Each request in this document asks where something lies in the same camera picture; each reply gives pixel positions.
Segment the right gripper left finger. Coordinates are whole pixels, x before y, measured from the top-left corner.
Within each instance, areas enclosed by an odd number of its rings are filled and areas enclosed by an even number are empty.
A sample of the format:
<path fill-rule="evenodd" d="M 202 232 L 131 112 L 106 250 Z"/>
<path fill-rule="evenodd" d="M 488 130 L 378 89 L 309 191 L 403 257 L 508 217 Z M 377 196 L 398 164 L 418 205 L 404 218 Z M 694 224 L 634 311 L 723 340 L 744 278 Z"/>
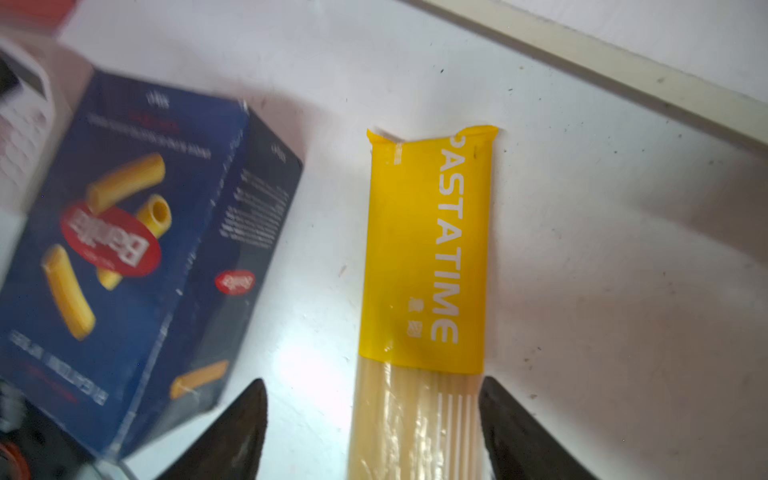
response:
<path fill-rule="evenodd" d="M 160 477 L 254 479 L 265 441 L 267 416 L 266 385 L 256 379 Z"/>

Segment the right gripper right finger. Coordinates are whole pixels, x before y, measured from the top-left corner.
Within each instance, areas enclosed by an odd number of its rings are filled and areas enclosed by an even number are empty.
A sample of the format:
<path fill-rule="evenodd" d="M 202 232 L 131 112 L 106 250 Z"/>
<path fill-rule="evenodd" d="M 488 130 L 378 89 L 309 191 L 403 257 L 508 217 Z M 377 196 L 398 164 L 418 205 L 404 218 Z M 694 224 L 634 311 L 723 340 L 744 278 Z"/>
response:
<path fill-rule="evenodd" d="M 478 405 L 496 479 L 595 480 L 495 378 L 483 379 Z"/>

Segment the yellow Pastatime bag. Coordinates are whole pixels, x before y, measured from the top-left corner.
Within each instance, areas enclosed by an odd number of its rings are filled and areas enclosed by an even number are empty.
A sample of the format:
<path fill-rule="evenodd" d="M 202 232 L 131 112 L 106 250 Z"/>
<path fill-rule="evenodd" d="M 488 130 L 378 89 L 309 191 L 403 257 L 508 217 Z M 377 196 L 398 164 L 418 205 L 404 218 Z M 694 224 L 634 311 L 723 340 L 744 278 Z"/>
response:
<path fill-rule="evenodd" d="M 479 479 L 494 126 L 370 133 L 351 479 Z"/>

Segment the blue Barilla rigatoni box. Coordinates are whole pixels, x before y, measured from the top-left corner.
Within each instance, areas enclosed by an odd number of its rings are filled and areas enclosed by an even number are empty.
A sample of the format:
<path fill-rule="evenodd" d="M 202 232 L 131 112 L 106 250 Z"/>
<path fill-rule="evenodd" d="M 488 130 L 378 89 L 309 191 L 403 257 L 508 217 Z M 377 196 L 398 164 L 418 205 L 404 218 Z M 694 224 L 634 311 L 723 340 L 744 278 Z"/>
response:
<path fill-rule="evenodd" d="M 303 160 L 244 102 L 94 73 L 1 290 L 1 376 L 92 455 L 212 409 Z"/>

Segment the white two-tier shelf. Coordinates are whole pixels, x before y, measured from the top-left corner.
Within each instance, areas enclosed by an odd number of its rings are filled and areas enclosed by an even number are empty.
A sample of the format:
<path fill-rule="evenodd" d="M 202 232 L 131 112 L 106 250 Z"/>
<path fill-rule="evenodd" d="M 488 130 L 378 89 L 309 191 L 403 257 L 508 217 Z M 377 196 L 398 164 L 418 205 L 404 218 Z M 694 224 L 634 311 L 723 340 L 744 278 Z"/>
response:
<path fill-rule="evenodd" d="M 767 148 L 767 105 L 500 1 L 412 6 L 709 135 Z"/>

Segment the white calculator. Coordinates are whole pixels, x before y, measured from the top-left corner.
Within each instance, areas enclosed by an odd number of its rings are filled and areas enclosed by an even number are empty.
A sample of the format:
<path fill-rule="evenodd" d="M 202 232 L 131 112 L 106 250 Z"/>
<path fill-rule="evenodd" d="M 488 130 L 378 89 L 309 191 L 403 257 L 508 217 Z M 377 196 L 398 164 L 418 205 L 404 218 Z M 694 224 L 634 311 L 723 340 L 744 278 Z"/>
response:
<path fill-rule="evenodd" d="M 1 207 L 24 209 L 56 119 L 45 69 L 20 45 L 1 40 Z"/>

